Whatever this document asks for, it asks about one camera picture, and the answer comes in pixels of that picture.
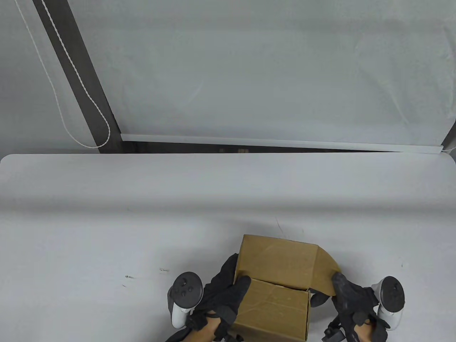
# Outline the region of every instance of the white table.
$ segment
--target white table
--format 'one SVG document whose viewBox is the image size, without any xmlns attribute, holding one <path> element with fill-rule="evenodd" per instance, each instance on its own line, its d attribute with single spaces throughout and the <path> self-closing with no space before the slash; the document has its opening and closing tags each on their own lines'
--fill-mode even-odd
<svg viewBox="0 0 456 342">
<path fill-rule="evenodd" d="M 406 309 L 388 341 L 452 341 L 455 209 L 444 154 L 11 155 L 1 340 L 163 341 L 174 278 L 209 281 L 249 233 L 319 244 L 361 285 L 396 276 Z M 308 341 L 334 315 L 313 309 Z"/>
</svg>

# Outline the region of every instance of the white vr controller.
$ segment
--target white vr controller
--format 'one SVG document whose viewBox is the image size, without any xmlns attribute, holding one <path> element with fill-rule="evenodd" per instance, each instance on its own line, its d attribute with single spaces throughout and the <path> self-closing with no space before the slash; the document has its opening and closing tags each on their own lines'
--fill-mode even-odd
<svg viewBox="0 0 456 342">
<path fill-rule="evenodd" d="M 394 330 L 399 326 L 404 310 L 404 290 L 399 280 L 392 276 L 383 278 L 379 283 L 372 285 L 375 297 L 379 301 L 377 315 L 387 322 Z"/>
<path fill-rule="evenodd" d="M 183 328 L 188 314 L 202 299 L 203 285 L 200 277 L 193 272 L 185 272 L 176 278 L 168 291 L 168 310 L 171 323 L 176 329 Z"/>
</svg>

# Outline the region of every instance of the white cord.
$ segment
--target white cord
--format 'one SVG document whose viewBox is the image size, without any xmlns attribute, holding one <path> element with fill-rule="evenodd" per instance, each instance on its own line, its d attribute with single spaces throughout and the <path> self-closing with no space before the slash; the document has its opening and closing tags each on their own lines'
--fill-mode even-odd
<svg viewBox="0 0 456 342">
<path fill-rule="evenodd" d="M 57 31 L 57 28 L 54 24 L 54 20 L 52 20 L 52 17 L 51 17 L 51 14 L 49 13 L 49 10 L 47 9 L 47 6 L 46 4 L 44 3 L 44 0 L 41 0 L 41 3 L 43 4 L 44 6 L 44 9 L 46 10 L 46 13 L 47 13 L 47 16 L 49 17 L 49 20 L 51 21 L 51 24 L 52 24 L 52 27 L 54 27 L 54 31 L 56 32 L 57 34 L 57 37 L 60 41 L 60 44 L 62 45 L 63 47 L 63 50 L 65 51 L 65 54 L 67 55 L 68 57 L 68 60 L 70 61 L 71 63 L 71 66 L 73 67 L 74 69 L 74 72 L 76 73 L 78 79 L 79 79 L 79 82 L 81 83 L 81 86 L 82 88 L 84 89 L 87 97 L 89 98 L 90 101 L 92 101 L 93 105 L 95 106 L 95 108 L 98 110 L 98 112 L 100 113 L 101 117 L 103 118 L 103 120 L 105 121 L 106 123 L 106 126 L 108 127 L 108 137 L 106 138 L 106 141 L 104 143 L 102 143 L 101 145 L 99 146 L 87 146 L 87 145 L 84 145 L 83 143 L 81 143 L 80 141 L 78 141 L 75 137 L 73 137 L 73 135 L 69 132 L 67 126 L 65 125 L 65 120 L 63 119 L 63 115 L 62 115 L 62 109 L 60 108 L 60 104 L 59 104 L 59 101 L 58 101 L 58 98 L 57 98 L 57 92 L 56 92 L 56 89 L 54 87 L 54 83 L 52 83 L 52 80 L 51 80 L 51 77 L 49 76 L 49 73 L 47 72 L 47 69 L 46 67 L 44 66 L 44 62 L 43 62 L 43 59 L 41 58 L 41 54 L 38 50 L 38 47 L 36 46 L 36 43 L 35 43 L 35 39 L 33 38 L 33 35 L 30 31 L 30 28 L 27 24 L 27 21 L 24 17 L 24 15 L 22 14 L 22 11 L 21 11 L 21 7 L 19 6 L 19 4 L 17 3 L 17 0 L 14 0 L 14 2 L 16 3 L 16 7 L 17 9 L 19 10 L 19 13 L 21 14 L 21 17 L 22 17 L 22 20 L 24 21 L 24 24 L 26 26 L 26 29 L 30 35 L 30 38 L 31 38 L 31 41 L 33 42 L 33 46 L 35 47 L 35 50 L 36 50 L 36 53 L 38 54 L 38 58 L 40 59 L 40 62 L 41 62 L 41 65 L 43 66 L 43 69 L 44 69 L 44 72 L 46 73 L 46 76 L 47 76 L 47 79 L 49 80 L 49 83 L 51 84 L 51 87 L 52 87 L 52 91 L 54 92 L 54 96 L 56 98 L 56 103 L 57 103 L 57 107 L 58 107 L 58 112 L 60 114 L 60 118 L 62 119 L 62 124 L 63 124 L 63 127 L 64 129 L 67 131 L 68 135 L 71 137 L 71 139 L 73 139 L 74 141 L 76 141 L 78 144 L 80 144 L 81 146 L 84 146 L 84 147 L 87 147 L 89 149 L 97 149 L 99 147 L 103 147 L 107 144 L 107 142 L 109 141 L 109 138 L 111 137 L 111 127 L 108 123 L 108 121 L 106 120 L 106 118 L 104 117 L 103 113 L 101 112 L 100 108 L 97 106 L 97 104 L 95 103 L 95 101 L 93 100 L 93 98 L 89 95 L 89 93 L 87 92 L 87 89 L 81 79 L 81 76 L 79 76 L 79 73 L 78 73 L 78 70 L 76 69 L 74 63 L 73 63 L 73 60 L 71 59 L 68 51 L 67 51 L 67 48 L 65 47 L 65 44 L 63 44 L 63 41 L 62 41 L 62 38 L 60 37 L 60 34 L 58 33 Z"/>
<path fill-rule="evenodd" d="M 451 152 L 451 151 L 453 151 L 454 149 L 456 149 L 456 146 L 453 147 L 453 148 L 447 149 L 447 150 L 442 150 L 442 152 Z"/>
</svg>

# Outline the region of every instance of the brown cardboard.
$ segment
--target brown cardboard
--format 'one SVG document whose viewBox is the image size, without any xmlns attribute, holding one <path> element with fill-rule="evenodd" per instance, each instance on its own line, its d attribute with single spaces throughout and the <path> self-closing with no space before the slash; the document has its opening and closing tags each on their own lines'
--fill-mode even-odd
<svg viewBox="0 0 456 342">
<path fill-rule="evenodd" d="M 331 277 L 339 267 L 315 244 L 244 235 L 236 277 L 252 284 L 239 307 L 233 330 L 246 342 L 307 340 L 310 293 L 335 295 Z"/>
<path fill-rule="evenodd" d="M 244 235 L 236 277 L 282 285 L 292 289 L 318 290 L 335 295 L 331 277 L 339 272 L 334 259 L 316 244 Z"/>
<path fill-rule="evenodd" d="M 236 322 L 241 322 L 246 328 L 288 337 L 293 341 L 305 341 L 308 306 L 307 291 L 252 279 Z"/>
</svg>

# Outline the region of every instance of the gloved hand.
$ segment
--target gloved hand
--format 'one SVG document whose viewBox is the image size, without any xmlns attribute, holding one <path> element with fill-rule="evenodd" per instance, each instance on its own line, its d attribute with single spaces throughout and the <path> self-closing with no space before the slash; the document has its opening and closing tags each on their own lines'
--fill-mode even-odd
<svg viewBox="0 0 456 342">
<path fill-rule="evenodd" d="M 236 320 L 239 305 L 250 287 L 251 279 L 248 276 L 240 277 L 233 285 L 237 261 L 238 254 L 228 258 L 220 272 L 206 284 L 201 302 L 187 317 L 186 326 L 195 330 L 201 330 L 207 324 L 206 317 L 219 317 L 221 323 L 215 331 L 215 341 L 233 338 L 228 335 L 228 329 Z"/>
<path fill-rule="evenodd" d="M 362 326 L 369 320 L 369 324 L 374 327 L 371 341 L 385 342 L 388 338 L 386 328 L 389 328 L 389 325 L 373 310 L 378 305 L 373 289 L 363 288 L 348 281 L 342 273 L 334 274 L 332 284 L 336 292 L 332 302 L 338 316 L 331 322 L 329 328 L 335 329 L 342 326 L 348 342 L 359 342 L 355 326 Z M 315 293 L 311 298 L 311 307 L 320 306 L 328 298 L 329 296 L 323 293 Z"/>
</svg>

